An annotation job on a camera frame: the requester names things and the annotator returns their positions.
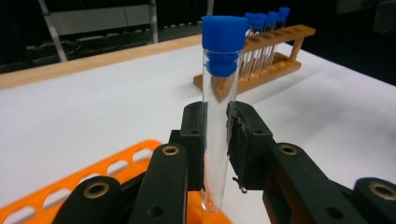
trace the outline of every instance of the glass test tube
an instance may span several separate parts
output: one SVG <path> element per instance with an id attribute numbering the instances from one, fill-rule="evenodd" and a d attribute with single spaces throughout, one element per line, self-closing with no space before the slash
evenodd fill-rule
<path id="1" fill-rule="evenodd" d="M 289 16 L 289 12 L 290 12 L 290 9 L 288 7 L 280 7 L 279 8 L 279 12 L 278 12 L 277 20 L 276 20 L 276 29 L 280 29 L 285 26 L 286 18 Z M 276 48 L 277 48 L 277 44 L 271 46 L 269 58 L 265 64 L 265 66 L 262 69 L 264 73 L 270 72 L 270 67 L 274 61 Z"/>
<path id="2" fill-rule="evenodd" d="M 262 37 L 262 33 L 265 31 L 265 21 L 267 20 L 267 15 L 263 13 L 257 13 L 258 21 L 260 28 L 259 37 Z M 253 77 L 258 77 L 260 75 L 260 71 L 262 69 L 262 58 L 263 58 L 263 51 L 265 49 L 256 49 L 253 51 L 254 54 L 254 63 L 251 67 L 251 75 Z"/>
<path id="3" fill-rule="evenodd" d="M 274 11 L 268 12 L 268 19 L 267 19 L 266 27 L 269 30 L 269 32 L 267 32 L 263 36 L 263 38 L 267 38 L 267 39 L 274 38 L 274 31 L 275 31 L 275 28 L 276 28 L 276 19 L 277 19 L 277 12 L 274 12 Z M 264 55 L 262 57 L 261 70 L 263 70 L 264 68 L 267 67 L 267 64 L 269 62 L 269 58 L 271 57 L 272 50 L 273 50 L 272 46 L 269 46 L 269 47 L 265 48 L 265 51 L 263 53 Z"/>
<path id="4" fill-rule="evenodd" d="M 202 206 L 217 212 L 222 206 L 228 164 L 228 143 L 239 74 L 240 54 L 245 46 L 248 20 L 231 16 L 203 17 L 205 121 L 205 174 Z"/>
<path id="5" fill-rule="evenodd" d="M 256 22 L 256 14 L 247 12 L 245 13 L 245 18 L 247 18 L 247 35 L 245 41 L 248 42 L 250 38 L 255 34 L 255 22 Z M 250 68 L 253 60 L 253 52 L 247 52 L 242 55 L 242 62 L 240 67 L 240 75 L 239 78 L 241 81 L 247 81 L 250 75 Z"/>

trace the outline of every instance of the test tube rack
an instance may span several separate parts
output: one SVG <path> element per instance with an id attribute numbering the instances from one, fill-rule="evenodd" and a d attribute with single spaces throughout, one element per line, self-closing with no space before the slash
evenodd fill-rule
<path id="1" fill-rule="evenodd" d="M 297 54 L 301 49 L 304 38 L 313 35 L 315 31 L 313 28 L 300 24 L 275 30 L 272 35 L 270 33 L 265 33 L 262 37 L 254 35 L 247 40 L 242 53 L 264 49 L 284 42 L 294 41 L 294 43 L 289 57 L 278 52 L 276 53 L 267 73 L 261 71 L 257 77 L 249 76 L 247 80 L 239 80 L 237 93 L 249 91 L 276 78 L 299 70 L 302 64 L 296 61 Z M 193 78 L 193 84 L 199 89 L 202 89 L 203 75 L 195 76 Z M 218 99 L 222 99 L 225 94 L 228 94 L 228 88 L 224 86 L 224 83 L 217 86 L 216 94 Z"/>

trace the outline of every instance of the blue test tube cap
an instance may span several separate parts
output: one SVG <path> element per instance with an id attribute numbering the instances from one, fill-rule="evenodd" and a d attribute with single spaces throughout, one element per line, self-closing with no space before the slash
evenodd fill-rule
<path id="1" fill-rule="evenodd" d="M 248 19 L 234 16 L 202 17 L 202 47 L 215 52 L 235 52 L 245 46 Z"/>
<path id="2" fill-rule="evenodd" d="M 253 12 L 246 12 L 245 18 L 247 19 L 248 29 L 250 29 L 251 27 L 253 27 L 254 21 L 256 20 L 256 14 L 254 14 Z"/>
<path id="3" fill-rule="evenodd" d="M 269 11 L 267 16 L 266 26 L 270 29 L 273 28 L 276 24 L 276 20 L 277 20 L 277 12 Z"/>
<path id="4" fill-rule="evenodd" d="M 202 17 L 202 47 L 209 50 L 205 66 L 212 76 L 229 77 L 236 71 L 247 28 L 248 19 L 243 17 Z"/>
<path id="5" fill-rule="evenodd" d="M 256 30 L 262 30 L 266 20 L 267 20 L 267 15 L 265 15 L 263 13 L 257 13 L 256 14 L 256 23 L 254 25 L 254 28 Z"/>
<path id="6" fill-rule="evenodd" d="M 290 13 L 289 7 L 280 7 L 277 16 L 277 21 L 284 23 L 286 21 L 286 18 L 289 16 L 289 13 Z"/>

